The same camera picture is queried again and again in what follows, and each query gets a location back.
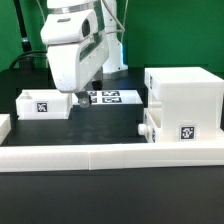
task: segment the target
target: green wall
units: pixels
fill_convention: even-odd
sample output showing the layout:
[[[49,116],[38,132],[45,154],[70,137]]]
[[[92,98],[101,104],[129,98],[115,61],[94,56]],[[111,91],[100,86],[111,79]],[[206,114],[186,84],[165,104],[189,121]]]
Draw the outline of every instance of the green wall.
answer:
[[[40,0],[46,8],[46,0]],[[21,0],[33,49],[42,18],[35,0]],[[125,0],[117,0],[122,20]],[[0,1],[0,70],[22,52],[12,0]],[[125,62],[129,67],[201,66],[224,77],[223,0],[129,0]]]
[[[45,49],[40,39],[43,20],[36,1],[20,0],[20,2],[33,50]],[[46,9],[46,0],[40,0],[40,3]],[[12,60],[21,53],[21,36],[13,0],[0,0],[0,71],[7,69]],[[41,64],[44,65],[43,62],[37,61],[38,67]]]

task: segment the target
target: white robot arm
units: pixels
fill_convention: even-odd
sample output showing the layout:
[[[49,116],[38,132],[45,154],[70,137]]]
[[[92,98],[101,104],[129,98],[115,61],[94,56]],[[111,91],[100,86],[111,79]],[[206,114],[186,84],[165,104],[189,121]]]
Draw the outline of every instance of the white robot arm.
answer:
[[[48,0],[41,31],[58,90],[87,98],[85,85],[109,57],[101,0]],[[86,99],[82,107],[89,106]]]

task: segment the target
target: white container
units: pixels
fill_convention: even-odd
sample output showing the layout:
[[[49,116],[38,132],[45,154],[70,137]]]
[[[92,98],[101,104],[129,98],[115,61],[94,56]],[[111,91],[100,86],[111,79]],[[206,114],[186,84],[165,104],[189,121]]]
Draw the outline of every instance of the white container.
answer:
[[[0,145],[11,130],[9,114],[0,114]]]
[[[67,119],[71,107],[71,95],[58,90],[23,90],[16,99],[19,120]]]
[[[148,142],[215,140],[220,131],[224,80],[194,68],[147,68],[148,108],[139,134]]]

